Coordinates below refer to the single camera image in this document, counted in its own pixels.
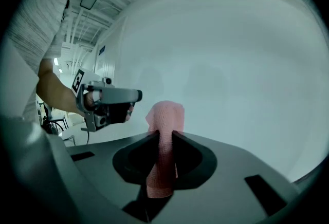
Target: white backdrop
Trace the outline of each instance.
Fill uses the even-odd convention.
[[[114,84],[144,96],[106,140],[145,132],[152,105],[171,100],[186,132],[242,147],[291,181],[325,157],[329,52],[300,0],[138,0],[120,16]]]

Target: striped shirt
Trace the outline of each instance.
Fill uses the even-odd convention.
[[[61,56],[67,28],[68,0],[22,0],[7,29],[8,37],[29,67],[38,74],[42,59]],[[35,121],[35,89],[23,117]]]

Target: black rectangle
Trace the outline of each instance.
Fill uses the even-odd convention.
[[[275,214],[287,205],[260,175],[246,177],[245,181],[268,216]]]
[[[73,85],[72,85],[72,89],[76,93],[78,93],[78,88],[79,88],[80,83],[82,81],[83,75],[84,75],[84,71],[82,71],[81,69],[79,69],[78,72],[77,72],[77,75],[76,75],[76,77],[74,79]]]
[[[75,162],[75,161],[79,161],[79,160],[82,160],[82,159],[86,159],[88,157],[92,157],[94,155],[95,154],[92,153],[92,152],[84,152],[84,153],[80,153],[80,154],[76,154],[76,155],[71,155],[71,158]]]
[[[104,51],[105,51],[105,46],[99,50],[99,54],[98,54],[98,56],[99,56],[100,54],[102,54]]]

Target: cable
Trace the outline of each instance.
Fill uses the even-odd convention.
[[[70,139],[73,140],[73,144],[74,144],[74,146],[76,146],[76,140],[75,140],[74,135],[71,135],[69,138],[63,139],[63,141],[68,141],[68,140],[70,140]]]
[[[88,145],[88,143],[89,143],[89,131],[87,131],[87,134],[88,134],[88,138],[87,138],[87,143],[86,143],[86,145]]]
[[[61,125],[57,122],[52,122],[52,121],[49,121],[49,123],[54,123],[55,125],[58,125],[60,127],[60,129],[62,129],[62,132],[64,131],[63,127],[61,127]]]
[[[87,138],[86,145],[88,145],[88,143],[89,143],[89,131],[87,131],[87,134],[88,134],[88,138]]]

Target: ceiling pipe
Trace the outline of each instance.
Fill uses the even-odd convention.
[[[73,15],[70,14],[70,18],[68,19],[68,24],[67,24],[67,31],[66,31],[66,42],[70,43],[71,42],[71,31],[72,31],[72,25],[73,25]]]
[[[95,33],[95,35],[93,36],[93,38],[92,38],[90,44],[93,42],[94,38],[96,37],[97,33],[98,33],[100,30],[101,30],[101,27],[99,27],[99,29],[96,31],[96,33]]]
[[[73,11],[72,13],[73,14],[76,14],[76,15],[79,15],[79,13],[76,12],[76,11]],[[89,19],[87,20],[87,23],[93,23],[93,25],[95,25],[95,26],[109,27],[112,24],[112,22],[114,22],[114,20],[112,20],[111,22],[108,21],[107,18],[106,18],[106,16],[105,16],[105,14],[102,14],[102,16],[103,16],[103,19],[105,21],[107,21],[106,23],[105,22],[101,22],[99,20],[99,18],[95,18],[94,16],[95,16],[94,13],[90,12]]]
[[[82,37],[81,37],[81,33],[82,33],[82,30],[84,29],[84,26],[86,25],[86,22],[87,22],[87,19],[89,18],[89,16],[90,16],[90,13],[88,14],[88,16],[84,19],[84,21],[83,21],[83,25],[82,25],[82,28],[81,28],[81,30],[80,30],[80,34],[79,34],[79,37],[78,37],[78,41],[80,41],[81,39],[82,39]]]
[[[73,34],[72,34],[72,39],[71,39],[71,49],[73,49],[73,41],[74,41],[74,37],[76,36],[76,31],[77,31],[77,27],[78,27],[78,24],[79,24],[79,21],[80,21],[80,18],[82,16],[82,13],[83,13],[84,9],[80,9],[80,12],[79,12],[79,15],[77,17],[77,20],[76,20],[76,24],[74,26],[74,30],[73,30]],[[71,75],[74,76],[74,61],[76,59],[76,55],[77,55],[77,50],[78,50],[78,46],[77,48],[75,49],[75,52],[73,54],[73,61],[72,61],[72,72],[71,72]]]
[[[81,59],[81,61],[80,61],[80,65],[79,65],[79,68],[81,67],[81,65],[82,65],[82,63],[83,63],[83,61],[84,61],[84,59],[86,58],[86,56],[88,55],[88,51],[86,51],[86,53],[84,54],[84,56],[82,57],[82,59]]]
[[[86,28],[86,30],[83,32],[82,36],[81,36],[81,40],[83,38],[83,36],[86,34],[87,30],[89,29],[90,25]]]
[[[76,62],[75,62],[75,64],[74,64],[74,71],[73,71],[73,73],[76,73],[77,72],[77,69],[78,69],[78,67],[79,67],[79,60],[80,60],[80,58],[81,58],[81,56],[82,56],[82,54],[83,54],[83,52],[84,52],[85,50],[84,50],[84,48],[81,48],[80,47],[80,53],[79,53],[79,55],[78,55],[78,57],[77,57],[77,60],[76,60]]]
[[[92,50],[94,48],[94,46],[92,44],[86,43],[84,41],[77,41],[76,42],[76,45],[80,45],[80,46],[85,47],[85,48],[87,48],[89,50]],[[67,42],[63,42],[62,48],[64,48],[64,49],[70,49],[71,48],[71,44],[70,43],[67,43]]]

